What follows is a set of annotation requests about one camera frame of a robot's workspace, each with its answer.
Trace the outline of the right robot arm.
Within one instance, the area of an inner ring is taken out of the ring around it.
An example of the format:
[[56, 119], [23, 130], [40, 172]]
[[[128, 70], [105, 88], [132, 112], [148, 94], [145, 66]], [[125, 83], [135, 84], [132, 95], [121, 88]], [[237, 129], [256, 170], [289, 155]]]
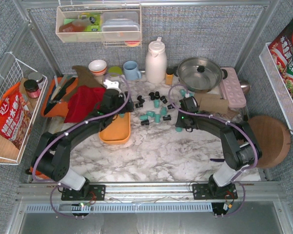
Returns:
[[224, 188], [244, 170], [254, 168], [262, 156], [259, 143], [250, 127], [242, 121], [231, 123], [213, 115], [200, 114], [194, 97], [179, 100], [176, 127], [188, 132], [202, 130], [220, 138], [224, 162], [210, 178], [211, 189]]

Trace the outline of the orange storage basket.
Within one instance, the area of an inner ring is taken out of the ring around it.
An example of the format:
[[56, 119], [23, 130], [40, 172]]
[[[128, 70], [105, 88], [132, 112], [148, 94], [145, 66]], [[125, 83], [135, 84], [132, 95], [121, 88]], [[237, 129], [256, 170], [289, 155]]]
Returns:
[[110, 145], [125, 144], [131, 134], [130, 113], [125, 113], [124, 118], [117, 115], [112, 123], [99, 133], [99, 139]]

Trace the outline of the cork mat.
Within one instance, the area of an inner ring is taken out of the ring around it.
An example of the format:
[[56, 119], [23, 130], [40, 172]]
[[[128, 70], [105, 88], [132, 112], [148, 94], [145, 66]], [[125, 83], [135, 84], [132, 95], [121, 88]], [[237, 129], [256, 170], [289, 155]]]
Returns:
[[221, 97], [221, 95], [219, 95], [219, 94], [208, 94], [208, 93], [196, 93], [195, 95], [194, 95], [194, 98], [197, 100], [197, 101], [199, 101], [199, 100], [201, 100], [201, 99], [203, 99], [203, 98], [213, 98], [213, 99], [221, 99], [222, 97]]
[[226, 114], [228, 112], [229, 101], [226, 99], [202, 98], [199, 110], [206, 112], [215, 112]]

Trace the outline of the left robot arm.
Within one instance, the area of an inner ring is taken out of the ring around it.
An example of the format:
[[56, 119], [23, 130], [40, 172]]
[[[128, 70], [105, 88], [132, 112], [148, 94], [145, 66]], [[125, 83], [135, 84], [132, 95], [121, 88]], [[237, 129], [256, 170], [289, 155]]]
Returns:
[[46, 182], [36, 177], [36, 172], [40, 172], [50, 181], [72, 190], [83, 189], [86, 178], [70, 168], [71, 150], [88, 137], [108, 127], [116, 115], [132, 112], [133, 109], [130, 91], [120, 93], [116, 89], [107, 89], [99, 108], [91, 111], [84, 120], [55, 134], [43, 133], [32, 160], [33, 180]]

